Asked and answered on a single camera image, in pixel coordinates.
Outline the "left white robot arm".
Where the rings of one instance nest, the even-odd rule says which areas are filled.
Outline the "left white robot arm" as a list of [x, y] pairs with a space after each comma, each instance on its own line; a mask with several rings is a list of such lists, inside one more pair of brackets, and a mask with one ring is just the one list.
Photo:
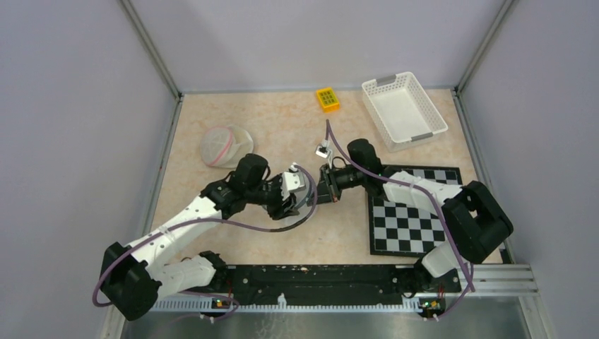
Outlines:
[[206, 252], [171, 263], [182, 249], [214, 227], [226, 224], [266, 232], [230, 218], [247, 205], [261, 206], [272, 220], [299, 213], [296, 193], [305, 188], [309, 174], [294, 163], [269, 177], [268, 161], [245, 155], [222, 179], [209, 183], [189, 205], [141, 238], [122, 245], [115, 242], [104, 253], [92, 301], [96, 307], [116, 307], [129, 321], [141, 318], [154, 304], [193, 287], [210, 292], [223, 289], [226, 272], [217, 254]]

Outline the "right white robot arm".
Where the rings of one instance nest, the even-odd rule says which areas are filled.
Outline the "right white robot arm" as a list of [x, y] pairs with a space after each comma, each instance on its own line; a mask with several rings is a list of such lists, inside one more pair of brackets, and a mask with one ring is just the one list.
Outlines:
[[365, 138], [348, 145], [345, 164], [336, 167], [327, 143], [319, 145], [328, 162], [319, 168], [316, 204], [340, 200], [343, 190], [361, 186], [370, 196], [425, 210], [439, 218], [446, 240], [415, 264], [415, 284], [432, 291], [443, 275], [465, 262], [482, 263], [514, 231], [507, 214], [479, 181], [444, 184], [384, 165]]

